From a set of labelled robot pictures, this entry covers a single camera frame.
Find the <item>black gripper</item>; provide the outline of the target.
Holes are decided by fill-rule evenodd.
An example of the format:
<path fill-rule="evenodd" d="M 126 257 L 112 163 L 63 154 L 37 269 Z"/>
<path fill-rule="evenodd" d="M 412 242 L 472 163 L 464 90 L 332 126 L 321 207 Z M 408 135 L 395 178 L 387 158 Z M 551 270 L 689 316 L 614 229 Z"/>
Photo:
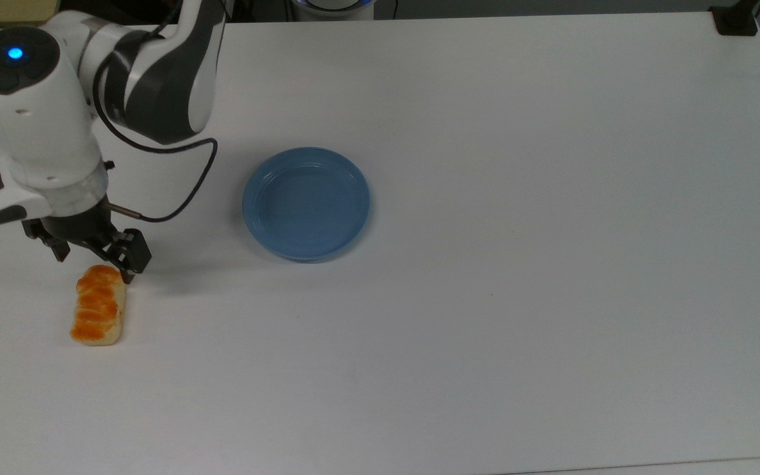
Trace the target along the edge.
<path fill-rule="evenodd" d="M 40 240 L 60 263 L 65 261 L 72 245 L 84 247 L 103 261 L 111 261 L 123 282 L 130 284 L 145 271 L 152 255 L 138 229 L 120 232 L 115 228 L 109 204 L 109 199 L 102 197 L 94 207 L 72 216 L 22 220 L 23 231 L 28 238 Z"/>

